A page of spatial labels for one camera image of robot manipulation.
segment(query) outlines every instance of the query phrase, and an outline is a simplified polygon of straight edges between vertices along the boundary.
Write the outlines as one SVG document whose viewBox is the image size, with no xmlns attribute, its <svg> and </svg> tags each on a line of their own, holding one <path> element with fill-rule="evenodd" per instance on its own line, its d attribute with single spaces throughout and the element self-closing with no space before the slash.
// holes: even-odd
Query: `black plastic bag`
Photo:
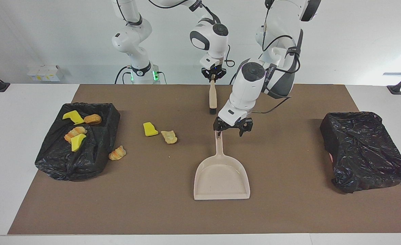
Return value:
<svg viewBox="0 0 401 245">
<path fill-rule="evenodd" d="M 328 113 L 320 125 L 341 191 L 353 193 L 401 183 L 401 154 L 371 112 Z"/>
<path fill-rule="evenodd" d="M 70 119 L 63 120 L 63 115 L 77 110 L 79 115 L 98 114 L 102 122 L 97 125 L 74 125 Z M 46 134 L 35 166 L 55 180 L 86 180 L 100 174 L 112 152 L 120 114 L 113 104 L 64 104 L 57 118 Z M 71 145 L 64 139 L 74 127 L 82 126 L 87 130 L 77 152 L 71 151 Z"/>
</svg>

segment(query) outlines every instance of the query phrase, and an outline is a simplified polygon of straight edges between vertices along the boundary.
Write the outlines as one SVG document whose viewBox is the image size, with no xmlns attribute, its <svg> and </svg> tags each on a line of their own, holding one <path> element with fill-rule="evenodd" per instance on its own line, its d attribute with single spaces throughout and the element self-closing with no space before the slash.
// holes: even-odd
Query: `round black joint cap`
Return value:
<svg viewBox="0 0 401 245">
<path fill-rule="evenodd" d="M 255 82 L 263 78 L 264 75 L 266 74 L 266 71 L 264 70 L 263 66 L 255 62 L 249 62 L 244 64 L 241 67 L 241 72 L 243 73 L 244 78 L 249 82 Z"/>
<path fill-rule="evenodd" d="M 226 37 L 229 34 L 227 27 L 224 24 L 220 23 L 213 25 L 213 31 L 219 36 L 224 36 L 224 37 Z"/>
</svg>

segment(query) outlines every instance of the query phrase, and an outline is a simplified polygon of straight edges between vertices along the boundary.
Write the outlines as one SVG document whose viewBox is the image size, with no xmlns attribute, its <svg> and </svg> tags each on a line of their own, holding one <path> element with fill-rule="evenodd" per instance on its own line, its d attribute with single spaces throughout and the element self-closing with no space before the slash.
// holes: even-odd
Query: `toy croissant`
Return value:
<svg viewBox="0 0 401 245">
<path fill-rule="evenodd" d="M 70 130 L 67 135 L 65 135 L 65 140 L 69 142 L 69 144 L 72 144 L 72 138 L 80 135 L 80 134 L 86 134 L 87 130 L 84 127 L 75 127 L 73 130 Z"/>
<path fill-rule="evenodd" d="M 123 146 L 119 146 L 117 149 L 115 149 L 112 153 L 108 155 L 108 158 L 110 158 L 110 160 L 115 161 L 119 160 L 124 155 L 126 155 L 125 149 L 123 149 Z"/>
</svg>

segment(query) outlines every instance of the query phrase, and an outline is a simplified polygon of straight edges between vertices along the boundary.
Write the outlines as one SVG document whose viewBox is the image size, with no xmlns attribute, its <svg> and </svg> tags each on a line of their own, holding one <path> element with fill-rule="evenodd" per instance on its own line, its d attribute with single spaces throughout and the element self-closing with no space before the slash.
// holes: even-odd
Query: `yellow sponge piece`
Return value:
<svg viewBox="0 0 401 245">
<path fill-rule="evenodd" d="M 66 118 L 70 118 L 75 123 L 74 125 L 82 124 L 84 122 L 84 119 L 82 119 L 82 117 L 79 115 L 79 113 L 76 110 L 65 113 L 63 115 L 63 119 L 66 119 Z"/>
<path fill-rule="evenodd" d="M 82 140 L 86 138 L 85 134 L 79 134 L 76 135 L 71 139 L 72 141 L 72 151 L 77 152 L 79 150 L 79 147 L 81 146 Z"/>
<path fill-rule="evenodd" d="M 145 135 L 146 136 L 154 136 L 154 135 L 158 135 L 158 131 L 155 130 L 155 127 L 152 125 L 151 122 L 145 122 L 143 124 L 143 127 L 145 129 Z"/>
</svg>

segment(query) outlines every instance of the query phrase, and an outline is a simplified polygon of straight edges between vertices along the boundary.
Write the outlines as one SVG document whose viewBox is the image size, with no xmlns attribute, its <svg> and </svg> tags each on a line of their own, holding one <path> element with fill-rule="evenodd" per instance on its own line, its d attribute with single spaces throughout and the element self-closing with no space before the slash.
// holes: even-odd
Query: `dustpan handle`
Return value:
<svg viewBox="0 0 401 245">
<path fill-rule="evenodd" d="M 215 131 L 216 133 L 216 155 L 223 156 L 223 132 Z"/>
</svg>

